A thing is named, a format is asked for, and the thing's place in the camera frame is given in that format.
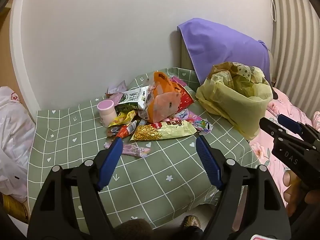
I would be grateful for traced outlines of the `person's right hand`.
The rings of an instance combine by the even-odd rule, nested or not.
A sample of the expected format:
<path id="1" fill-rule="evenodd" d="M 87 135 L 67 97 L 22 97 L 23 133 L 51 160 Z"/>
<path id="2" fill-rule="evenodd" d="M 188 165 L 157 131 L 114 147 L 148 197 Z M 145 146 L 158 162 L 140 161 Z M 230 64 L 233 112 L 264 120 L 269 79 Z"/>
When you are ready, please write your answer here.
<path id="1" fill-rule="evenodd" d="M 306 204 L 319 204 L 319 191 L 307 191 L 302 180 L 291 170 L 287 170 L 283 176 L 283 183 L 287 189 L 283 193 L 285 202 L 287 202 L 287 215 L 291 217 L 301 202 Z"/>

